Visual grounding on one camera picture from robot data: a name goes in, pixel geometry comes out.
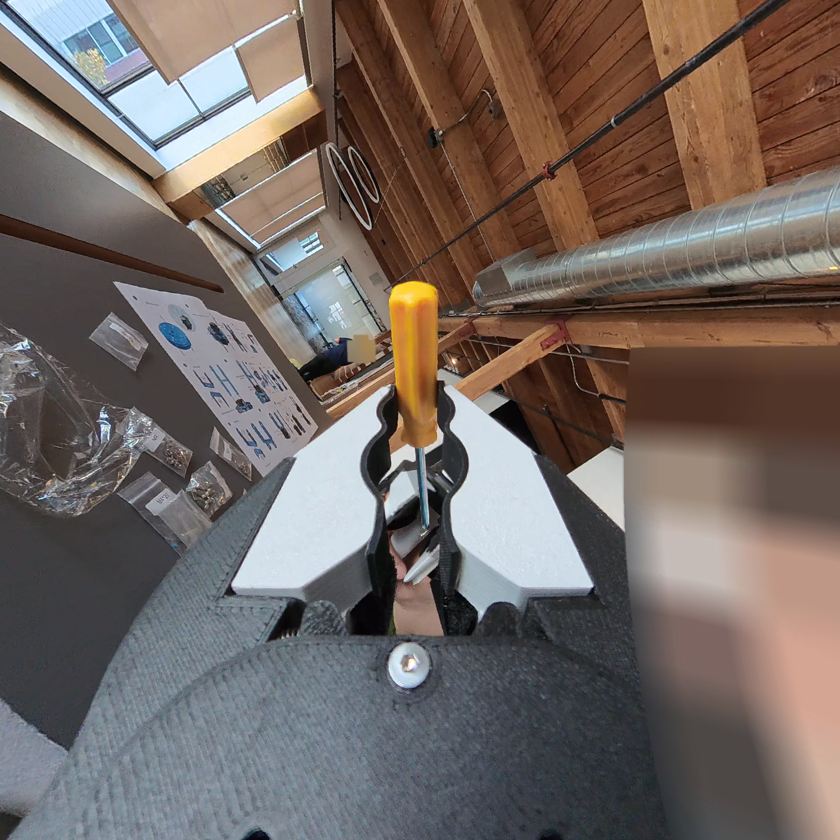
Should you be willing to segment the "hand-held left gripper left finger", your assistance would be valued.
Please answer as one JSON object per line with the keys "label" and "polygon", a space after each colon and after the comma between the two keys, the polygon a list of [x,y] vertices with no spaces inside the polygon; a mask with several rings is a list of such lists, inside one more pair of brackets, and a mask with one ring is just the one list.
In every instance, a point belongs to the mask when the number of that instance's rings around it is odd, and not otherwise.
{"label": "hand-held left gripper left finger", "polygon": [[380,483],[392,465],[396,389],[372,396],[295,457],[232,581],[245,596],[328,601],[345,612],[396,579]]}

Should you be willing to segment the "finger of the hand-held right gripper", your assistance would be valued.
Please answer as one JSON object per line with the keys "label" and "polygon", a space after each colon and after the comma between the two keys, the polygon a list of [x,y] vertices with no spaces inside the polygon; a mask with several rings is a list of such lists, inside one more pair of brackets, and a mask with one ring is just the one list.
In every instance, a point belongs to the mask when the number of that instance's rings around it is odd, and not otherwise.
{"label": "finger of the hand-held right gripper", "polygon": [[423,552],[417,561],[406,572],[403,582],[405,584],[417,585],[426,579],[439,565],[440,544],[431,545]]}

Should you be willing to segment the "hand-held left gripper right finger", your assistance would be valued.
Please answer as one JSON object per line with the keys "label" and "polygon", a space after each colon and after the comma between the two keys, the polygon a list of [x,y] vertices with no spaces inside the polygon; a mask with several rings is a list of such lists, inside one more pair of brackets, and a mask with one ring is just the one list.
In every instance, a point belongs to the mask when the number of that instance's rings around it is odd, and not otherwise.
{"label": "hand-held left gripper right finger", "polygon": [[496,603],[586,596],[593,581],[537,455],[451,385],[437,387],[444,472],[437,578],[483,617]]}

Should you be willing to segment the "yellow handled screwdriver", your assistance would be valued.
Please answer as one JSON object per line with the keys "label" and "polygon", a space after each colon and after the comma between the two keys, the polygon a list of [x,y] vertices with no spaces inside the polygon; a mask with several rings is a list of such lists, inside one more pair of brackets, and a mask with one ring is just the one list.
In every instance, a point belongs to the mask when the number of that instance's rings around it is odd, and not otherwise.
{"label": "yellow handled screwdriver", "polygon": [[438,293],[422,281],[398,284],[389,300],[398,412],[415,450],[423,533],[431,526],[425,448],[437,435]]}

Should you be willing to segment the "dark grey desk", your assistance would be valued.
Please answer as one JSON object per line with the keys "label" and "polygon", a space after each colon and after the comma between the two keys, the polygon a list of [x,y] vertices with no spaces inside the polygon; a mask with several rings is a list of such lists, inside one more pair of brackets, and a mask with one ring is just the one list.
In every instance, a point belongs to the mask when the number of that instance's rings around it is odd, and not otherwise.
{"label": "dark grey desk", "polygon": [[[137,407],[211,458],[212,410],[115,282],[180,292],[245,322],[317,424],[326,421],[266,324],[199,235],[13,117],[2,114],[2,215],[218,284],[192,288],[2,236],[2,323],[32,340],[110,404]],[[148,340],[131,371],[89,340],[114,312]],[[176,553],[112,495],[77,518],[43,514],[2,492],[2,698],[68,749],[133,619]]]}

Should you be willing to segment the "white printed instruction sheet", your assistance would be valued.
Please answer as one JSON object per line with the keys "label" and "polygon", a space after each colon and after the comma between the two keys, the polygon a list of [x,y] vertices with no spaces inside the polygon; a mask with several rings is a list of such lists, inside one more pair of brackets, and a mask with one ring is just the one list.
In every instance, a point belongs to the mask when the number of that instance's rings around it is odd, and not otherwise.
{"label": "white printed instruction sheet", "polygon": [[261,476],[310,442],[316,421],[245,322],[197,297],[115,286]]}

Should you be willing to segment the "glass partition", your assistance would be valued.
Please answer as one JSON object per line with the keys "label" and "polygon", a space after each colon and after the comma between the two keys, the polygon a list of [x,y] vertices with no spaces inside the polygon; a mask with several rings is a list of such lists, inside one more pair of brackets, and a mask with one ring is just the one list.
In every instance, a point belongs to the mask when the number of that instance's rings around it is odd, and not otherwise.
{"label": "glass partition", "polygon": [[279,300],[311,350],[326,350],[337,338],[374,337],[387,327],[345,260],[335,261]]}

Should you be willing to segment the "crumpled clear plastic wrap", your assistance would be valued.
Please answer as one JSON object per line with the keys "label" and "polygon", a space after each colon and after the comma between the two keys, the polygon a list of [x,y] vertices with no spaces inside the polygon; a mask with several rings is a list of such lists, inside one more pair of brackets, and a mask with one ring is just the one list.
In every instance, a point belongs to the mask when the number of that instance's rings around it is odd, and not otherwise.
{"label": "crumpled clear plastic wrap", "polygon": [[115,492],[154,422],[108,404],[20,332],[1,326],[1,488],[42,513],[79,517]]}

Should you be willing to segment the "beige roller blind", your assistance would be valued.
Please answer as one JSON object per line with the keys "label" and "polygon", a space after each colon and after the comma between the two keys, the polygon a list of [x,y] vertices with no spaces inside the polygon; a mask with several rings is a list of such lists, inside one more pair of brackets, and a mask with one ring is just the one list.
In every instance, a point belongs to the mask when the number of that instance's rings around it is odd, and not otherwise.
{"label": "beige roller blind", "polygon": [[111,1],[167,83],[298,10],[296,1]]}
{"label": "beige roller blind", "polygon": [[252,186],[216,214],[258,245],[266,245],[326,207],[319,149]]}
{"label": "beige roller blind", "polygon": [[235,52],[256,102],[305,76],[294,20],[266,29],[238,45]]}

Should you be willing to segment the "brown wooden strip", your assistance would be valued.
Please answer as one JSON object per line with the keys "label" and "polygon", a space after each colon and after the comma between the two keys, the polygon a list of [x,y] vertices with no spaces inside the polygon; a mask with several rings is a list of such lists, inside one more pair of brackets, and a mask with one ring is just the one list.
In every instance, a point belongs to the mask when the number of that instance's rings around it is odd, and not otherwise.
{"label": "brown wooden strip", "polygon": [[199,279],[171,268],[158,266],[143,259],[124,255],[116,250],[94,245],[66,234],[60,234],[45,227],[16,219],[15,217],[1,215],[1,234],[61,250],[69,254],[96,259],[110,265],[137,270],[154,277],[173,280],[190,287],[224,293],[224,289],[221,286],[211,281]]}

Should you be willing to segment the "white packaging piece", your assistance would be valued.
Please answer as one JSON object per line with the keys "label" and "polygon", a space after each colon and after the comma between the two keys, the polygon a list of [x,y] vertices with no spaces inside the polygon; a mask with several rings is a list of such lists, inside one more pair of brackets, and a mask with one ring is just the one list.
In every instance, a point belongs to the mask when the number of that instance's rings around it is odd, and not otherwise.
{"label": "white packaging piece", "polygon": [[1,812],[26,816],[48,790],[68,752],[1,701]]}

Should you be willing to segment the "grey electrical conduit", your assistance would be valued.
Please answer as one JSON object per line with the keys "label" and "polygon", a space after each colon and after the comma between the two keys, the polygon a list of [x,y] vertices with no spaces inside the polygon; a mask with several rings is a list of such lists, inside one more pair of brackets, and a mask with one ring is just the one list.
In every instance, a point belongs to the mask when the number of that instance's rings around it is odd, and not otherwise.
{"label": "grey electrical conduit", "polygon": [[476,95],[476,98],[472,102],[469,109],[456,122],[444,129],[429,129],[429,131],[427,132],[428,148],[430,150],[433,150],[443,145],[443,138],[446,135],[446,133],[457,128],[461,123],[466,122],[472,115],[473,111],[476,110],[476,108],[483,102],[484,99],[486,99],[486,110],[488,111],[490,118],[499,119],[503,115],[503,107],[501,105],[501,100],[499,99],[496,93],[490,92],[486,88],[482,88]]}

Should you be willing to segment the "black ceiling pipe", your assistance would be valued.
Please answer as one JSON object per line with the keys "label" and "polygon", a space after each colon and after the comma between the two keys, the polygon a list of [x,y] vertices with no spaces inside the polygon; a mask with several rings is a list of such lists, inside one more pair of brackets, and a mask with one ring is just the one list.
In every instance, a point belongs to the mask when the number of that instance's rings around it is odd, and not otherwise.
{"label": "black ceiling pipe", "polygon": [[[708,45],[705,45],[695,55],[691,56],[683,64],[675,68],[671,73],[667,75],[665,79],[659,81],[656,85],[648,89],[642,96],[630,103],[624,110],[613,115],[606,123],[603,124],[603,126],[601,126],[599,129],[597,129],[588,137],[586,137],[582,142],[578,143],[570,151],[566,152],[566,154],[560,157],[557,161],[552,162],[556,174],[559,170],[561,170],[567,164],[571,163],[584,151],[591,148],[594,144],[598,143],[600,140],[606,137],[607,134],[614,131],[622,123],[633,117],[634,114],[638,113],[639,111],[650,105],[655,99],[662,96],[664,93],[673,88],[675,85],[677,85],[683,79],[688,77],[694,71],[705,65],[714,56],[720,54],[725,48],[729,47],[740,37],[749,32],[753,27],[758,25],[768,16],[771,16],[773,13],[775,13],[778,9],[780,9],[786,4],[788,4],[787,1],[766,1],[754,8],[750,14],[740,19],[735,25],[725,30],[721,35],[712,40]],[[460,239],[467,237],[468,234],[470,234],[473,230],[478,229],[480,225],[489,221],[492,217],[496,216],[502,209],[507,208],[511,203],[518,200],[525,193],[534,189],[538,184],[546,182],[542,180],[540,175],[541,171],[537,175],[535,175],[530,181],[526,182],[526,184],[522,185],[519,189],[517,189],[517,191],[510,194],[504,200],[499,202],[498,205],[492,207],[487,213],[478,217],[477,220],[473,224],[468,226],[465,230],[451,238],[449,241],[445,242],[432,254],[427,255],[426,257],[421,259],[404,275],[400,276],[399,280],[395,282],[394,286],[396,286],[400,282],[404,282],[408,277],[410,277],[420,268],[426,266],[430,261],[437,258],[451,246],[455,245],[457,242],[459,242]]]}

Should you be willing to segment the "large glass window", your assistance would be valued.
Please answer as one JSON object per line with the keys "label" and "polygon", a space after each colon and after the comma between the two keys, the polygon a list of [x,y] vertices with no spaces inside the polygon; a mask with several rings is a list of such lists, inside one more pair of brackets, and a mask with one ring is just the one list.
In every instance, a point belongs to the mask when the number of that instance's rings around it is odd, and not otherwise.
{"label": "large glass window", "polygon": [[[2,2],[9,49],[27,48],[50,82],[73,90],[152,149],[186,134],[236,130],[310,85],[301,4],[293,15],[217,53],[167,83],[104,1]],[[268,28],[294,20],[305,76],[257,102],[235,48]]]}

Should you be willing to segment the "silver ventilation duct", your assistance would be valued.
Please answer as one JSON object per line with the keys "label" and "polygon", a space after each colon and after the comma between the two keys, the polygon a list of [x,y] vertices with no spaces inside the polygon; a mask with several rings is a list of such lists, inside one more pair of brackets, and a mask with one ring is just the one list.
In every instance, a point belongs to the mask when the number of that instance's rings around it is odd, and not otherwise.
{"label": "silver ventilation duct", "polygon": [[839,168],[476,276],[481,307],[838,277]]}

